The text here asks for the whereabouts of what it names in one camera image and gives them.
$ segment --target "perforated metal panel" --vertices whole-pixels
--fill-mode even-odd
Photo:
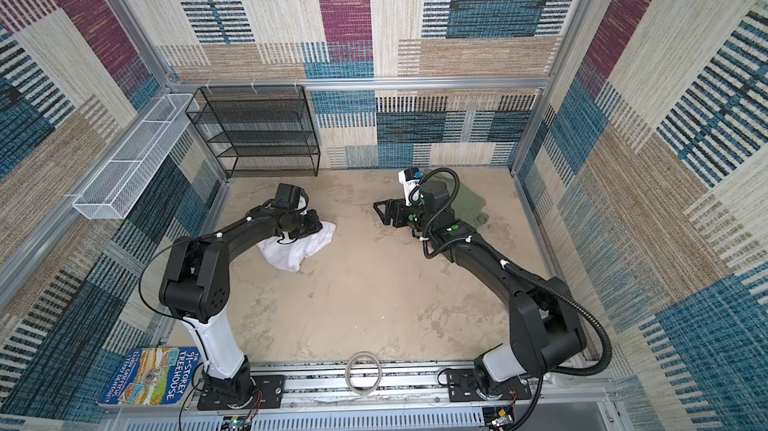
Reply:
[[[184,431],[219,431],[221,416],[181,417],[181,427]],[[178,417],[173,418],[132,418],[128,420],[124,431],[179,431]]]
[[[262,414],[255,431],[282,429],[448,429],[483,426],[481,408],[377,409],[328,413]]]
[[[184,431],[218,431],[222,417],[183,417]],[[261,413],[253,431],[318,429],[363,431],[388,429],[459,429],[483,426],[482,408],[435,407],[415,409],[369,409],[360,411]],[[130,419],[125,431],[178,431],[172,418]]]
[[[192,94],[166,94],[72,204],[88,219],[124,219],[187,128]]]

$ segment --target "book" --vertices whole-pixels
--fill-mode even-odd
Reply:
[[[131,349],[97,404],[105,408],[181,405],[192,390],[199,361],[200,352],[194,347]]]

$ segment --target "beige floor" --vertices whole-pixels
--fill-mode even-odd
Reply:
[[[485,197],[483,237],[523,268],[546,276],[506,170],[458,168]],[[506,340],[507,311],[470,272],[443,257],[428,261],[408,228],[381,224],[378,200],[402,197],[393,170],[322,170],[318,177],[234,180],[219,225],[274,196],[279,182],[302,186],[310,208],[336,224],[333,242],[301,271],[278,271],[253,247],[231,264],[228,317],[250,358],[346,359],[361,350],[382,359],[464,359]],[[189,345],[181,325],[169,343]]]

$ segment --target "patterned wall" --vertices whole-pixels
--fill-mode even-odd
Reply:
[[[98,395],[127,350],[147,346],[159,324],[139,301],[142,268],[177,237],[200,233],[220,186],[190,132],[124,221],[79,217],[0,314],[3,429],[98,426]],[[156,307],[167,259],[144,276]]]
[[[182,79],[545,74],[574,0],[127,0]]]
[[[539,90],[308,92],[320,167],[509,166]]]
[[[0,263],[158,91],[104,0],[0,0]],[[185,134],[125,221],[78,218],[2,310],[0,428],[96,427],[97,394],[158,324],[141,268],[216,195],[204,161]]]
[[[597,0],[520,171],[637,429],[768,423],[768,0]]]
[[[0,263],[158,89],[104,0],[0,0]]]

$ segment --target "metal rail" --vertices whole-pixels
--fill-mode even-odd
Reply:
[[[578,0],[578,3],[576,4],[571,23],[563,37],[558,54],[555,56],[554,62],[552,63],[552,73],[550,74],[551,81],[544,92],[539,96],[534,106],[534,110],[531,113],[531,118],[528,119],[528,123],[523,130],[523,136],[520,139],[517,154],[514,156],[512,167],[510,167],[514,174],[517,174],[520,171],[525,155],[528,153],[528,150],[531,149],[531,144],[536,136],[538,127],[542,123],[544,114],[549,106],[549,98],[552,95],[552,89],[558,85],[562,74],[560,71],[570,59],[578,36],[581,34],[581,30],[586,24],[586,17],[589,15],[593,6],[594,0]]]

